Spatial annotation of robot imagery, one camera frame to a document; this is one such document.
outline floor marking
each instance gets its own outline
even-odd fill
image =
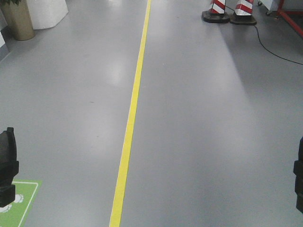
[[[0,208],[1,227],[23,227],[37,192],[42,184],[41,181],[14,180],[16,186],[15,200],[4,208]]]
[[[116,190],[114,195],[114,202],[113,202],[109,227],[119,227],[121,223],[123,201],[124,201],[127,173],[129,167],[129,159],[131,155],[131,146],[133,141],[134,123],[136,118],[136,111],[137,111],[137,104],[139,97],[141,73],[143,67],[144,50],[145,50],[145,44],[147,38],[147,28],[148,28],[148,22],[151,12],[151,1],[152,0],[147,0],[146,14],[145,14],[136,74],[134,77],[132,99],[131,99],[131,104],[128,114],[124,144],[122,148],[122,155],[121,155],[121,161],[120,161],[120,167],[118,172],[118,178],[117,178],[117,184],[116,184]]]

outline plant pot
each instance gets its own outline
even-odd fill
[[[26,0],[21,0],[19,5],[6,3],[0,8],[16,40],[28,40],[35,36]]]

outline red metal frame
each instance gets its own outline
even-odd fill
[[[293,29],[299,33],[299,35],[303,38],[303,29],[298,26],[294,20],[292,20],[289,15],[303,15],[303,11],[285,11],[282,9],[285,0],[280,0],[279,7],[278,7],[278,16],[282,16],[284,20],[286,20]]]

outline black object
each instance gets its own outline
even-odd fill
[[[238,16],[236,13],[231,15],[231,23],[235,25],[256,25],[257,22],[253,16]]]
[[[296,208],[303,213],[303,197],[298,195]]]
[[[227,13],[218,14],[218,13],[211,13],[209,11],[202,12],[201,15],[202,20],[208,23],[228,23],[230,18]]]
[[[303,161],[303,137],[300,140],[300,146],[299,146],[299,160]]]
[[[300,140],[299,160],[294,162],[295,186],[294,191],[297,194],[297,209],[303,213],[303,137]]]
[[[300,195],[303,197],[303,179],[300,177],[295,178],[295,186],[294,191],[297,193],[297,195]]]
[[[295,161],[294,162],[294,174],[303,179],[303,161]]]
[[[7,128],[0,134],[0,207],[15,200],[14,176],[19,172],[14,128]]]

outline white symbol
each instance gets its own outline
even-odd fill
[[[21,195],[21,194],[17,194],[17,195],[15,196],[15,201],[14,201],[14,203],[22,203],[23,200],[24,200],[24,196]]]
[[[24,196],[23,195],[21,195],[21,194],[17,194],[16,196],[15,196],[15,201],[14,201],[14,203],[22,203],[23,202],[23,200],[24,200]],[[6,213],[6,212],[8,212],[11,208],[12,208],[12,204],[9,204],[9,205],[7,205],[7,206],[5,206],[5,207],[0,207],[0,213]]]
[[[12,207],[11,204],[9,204],[9,205],[7,205],[5,207],[0,207],[0,213],[6,213],[6,212],[8,212],[11,209],[11,207]]]

